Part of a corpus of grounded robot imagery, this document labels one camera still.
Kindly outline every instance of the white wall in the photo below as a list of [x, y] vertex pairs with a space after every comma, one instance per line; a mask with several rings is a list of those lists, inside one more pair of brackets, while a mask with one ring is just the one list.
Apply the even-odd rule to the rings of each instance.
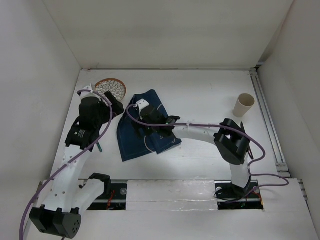
[[293, 177], [302, 179], [320, 235], [320, 1], [296, 0], [258, 73]]
[[44, 0], [83, 68], [255, 67], [293, 0]]
[[39, 0], [0, 0], [0, 235], [48, 177], [80, 66]]

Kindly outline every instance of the purple cable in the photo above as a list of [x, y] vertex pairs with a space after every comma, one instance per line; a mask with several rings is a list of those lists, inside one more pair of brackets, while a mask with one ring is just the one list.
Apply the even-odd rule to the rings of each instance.
[[[242, 131], [239, 131], [237, 129], [234, 129], [232, 127], [228, 127], [228, 126], [222, 126], [222, 125], [217, 125], [217, 124], [196, 124], [196, 123], [185, 123], [185, 122], [178, 122], [178, 123], [171, 123], [171, 124], [148, 124], [148, 123], [144, 123], [144, 122], [141, 122], [141, 121], [138, 121], [137, 119], [135, 119], [133, 116], [131, 116], [131, 114], [129, 113], [129, 109], [132, 108], [132, 107], [137, 107], [136, 104], [131, 104], [129, 105], [127, 108], [126, 108], [126, 114], [129, 116], [129, 118], [131, 118], [132, 121], [138, 123], [138, 124], [141, 124], [143, 126], [146, 126], [146, 127], [168, 127], [168, 126], [193, 126], [193, 127], [200, 127], [200, 128], [208, 128], [208, 127], [211, 127], [211, 128], [221, 128], [221, 129], [226, 129], [226, 130], [229, 130], [229, 131], [233, 131], [237, 134], [240, 134], [241, 136], [249, 139], [251, 142], [253, 142], [255, 145], [257, 145], [261, 151], [262, 151], [262, 156], [255, 159], [255, 160], [252, 160], [249, 164], [248, 164], [248, 172], [250, 174], [251, 177], [261, 177], [261, 176], [271, 176], [271, 177], [277, 177], [279, 179], [282, 179], [284, 181], [286, 181], [286, 183], [284, 184], [263, 184], [263, 185], [260, 185], [260, 186], [256, 186], [254, 187], [253, 189], [251, 189], [244, 197], [242, 197], [241, 199], [244, 199], [245, 197], [247, 197], [248, 195], [250, 195], [253, 191], [255, 191], [256, 189], [260, 189], [260, 188], [263, 188], [263, 187], [282, 187], [282, 186], [287, 186], [289, 185], [289, 181], [283, 177], [283, 176], [279, 176], [279, 175], [276, 175], [276, 174], [271, 174], [271, 173], [260, 173], [260, 174], [254, 174], [254, 173], [251, 173], [251, 170], [250, 170], [250, 166], [253, 164], [253, 163], [256, 163], [258, 161], [261, 161], [262, 159], [264, 159], [266, 157], [266, 151], [265, 149], [261, 146], [260, 143], [258, 143], [256, 140], [254, 140], [252, 137], [250, 137], [249, 135], [247, 135], [246, 133], [242, 132]], [[232, 200], [232, 201], [225, 201], [225, 203], [235, 203], [237, 202], [238, 200]]]
[[[91, 90], [79, 90], [77, 92], [77, 94], [83, 93], [83, 92], [88, 92], [90, 93]], [[109, 109], [110, 109], [110, 118], [109, 118], [109, 122], [106, 125], [104, 131], [101, 133], [101, 135], [93, 142], [91, 143], [87, 148], [85, 148], [82, 152], [80, 152], [78, 155], [76, 155], [75, 157], [73, 157], [70, 161], [68, 161], [68, 164], [71, 164], [72, 162], [74, 162], [76, 159], [78, 159], [79, 157], [81, 157], [85, 152], [87, 152], [88, 150], [90, 150], [92, 147], [95, 146], [95, 144], [106, 134], [108, 128], [110, 127], [111, 121], [113, 119], [113, 110], [111, 107], [111, 103], [109, 102], [109, 100], [101, 95], [100, 93], [98, 93], [97, 91], [92, 91], [95, 95], [99, 96], [100, 98], [102, 98], [108, 105]], [[64, 170], [67, 167], [67, 165], [63, 165], [60, 169], [58, 169], [54, 174], [52, 174], [48, 180], [38, 189], [38, 191], [33, 195], [33, 197], [31, 198], [31, 200], [29, 201], [29, 203], [27, 204], [24, 213], [22, 215], [22, 219], [21, 219], [21, 223], [20, 223], [20, 228], [19, 228], [19, 240], [24, 240], [24, 225], [25, 225], [25, 221], [27, 218], [27, 214], [28, 211], [31, 207], [31, 205], [33, 204], [33, 202], [37, 199], [38, 195], [41, 193], [41, 191], [48, 185], [48, 183], [50, 181], [52, 181], [59, 173], [61, 173], [62, 170]]]

